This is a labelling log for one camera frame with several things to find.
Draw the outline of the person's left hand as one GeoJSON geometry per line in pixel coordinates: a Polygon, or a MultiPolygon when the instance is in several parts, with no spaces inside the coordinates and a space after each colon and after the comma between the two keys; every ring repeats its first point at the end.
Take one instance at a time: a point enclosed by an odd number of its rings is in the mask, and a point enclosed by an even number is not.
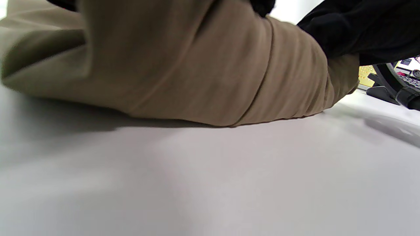
{"type": "MultiPolygon", "coordinates": [[[[47,2],[71,12],[78,12],[77,0],[47,0],[47,2]]],[[[247,2],[251,4],[254,12],[262,18],[271,13],[275,6],[275,0],[247,0],[247,2]]]]}

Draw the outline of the person's right hand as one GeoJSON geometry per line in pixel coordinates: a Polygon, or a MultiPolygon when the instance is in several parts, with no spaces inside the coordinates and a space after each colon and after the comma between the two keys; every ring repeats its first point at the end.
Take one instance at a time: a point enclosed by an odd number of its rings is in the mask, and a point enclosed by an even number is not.
{"type": "Polygon", "coordinates": [[[329,59],[393,63],[420,54],[419,9],[418,0],[324,0],[297,25],[329,59]]]}

